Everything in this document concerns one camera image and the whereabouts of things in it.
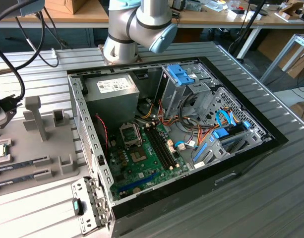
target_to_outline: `blue pcie slot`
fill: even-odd
[[[139,186],[139,185],[141,185],[141,184],[150,182],[157,174],[158,174],[158,173],[154,173],[154,174],[150,175],[150,176],[147,177],[147,178],[144,178],[144,179],[141,179],[141,180],[139,180],[139,181],[130,183],[130,184],[128,184],[128,185],[125,185],[125,186],[123,186],[123,187],[120,187],[120,188],[118,189],[118,191],[119,191],[119,192],[127,191],[127,190],[129,190],[129,189],[131,189],[131,188],[134,188],[134,187],[137,187],[137,186]]]

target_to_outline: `white connector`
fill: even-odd
[[[185,150],[186,149],[186,146],[184,145],[184,143],[181,143],[177,146],[178,150],[179,151],[182,151],[182,150]]]
[[[51,48],[51,50],[52,50],[52,56],[53,56],[53,58],[58,59],[58,55],[57,55],[57,52],[55,51],[55,49]]]

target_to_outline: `metal bracket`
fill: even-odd
[[[105,227],[109,222],[110,211],[99,181],[95,178],[81,178],[74,182],[71,188],[73,197],[80,200],[79,206],[82,206],[82,213],[78,217],[82,234],[87,235]]]

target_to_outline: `metal table surface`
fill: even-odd
[[[159,55],[145,48],[139,50],[144,61],[208,57],[287,136],[289,142],[241,178],[124,237],[304,237],[304,123],[212,42],[172,44]],[[41,97],[40,110],[44,115],[53,109],[64,109],[71,115],[67,70],[104,65],[97,49],[59,53],[61,63],[58,68],[49,68],[36,59],[20,71],[27,87],[26,96]],[[42,54],[47,60],[52,57],[50,52]],[[30,55],[7,54],[15,65],[23,63]],[[5,64],[0,59],[0,68],[3,67]],[[0,76],[0,96],[13,93],[19,93],[16,78]],[[23,111],[24,108],[20,107],[16,118],[23,117]],[[81,237],[71,204],[70,184],[86,176],[88,170],[77,133],[74,137],[79,175],[0,196],[0,237]],[[108,236],[103,229],[88,237]]]

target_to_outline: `cable connector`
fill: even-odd
[[[52,50],[52,56],[53,56],[53,58],[58,59],[58,55],[57,55],[57,52],[55,51],[55,49],[51,48],[51,50]]]
[[[147,101],[147,103],[148,103],[149,105],[152,105],[152,104],[153,104],[152,100],[150,100],[149,98],[146,98],[145,100]]]

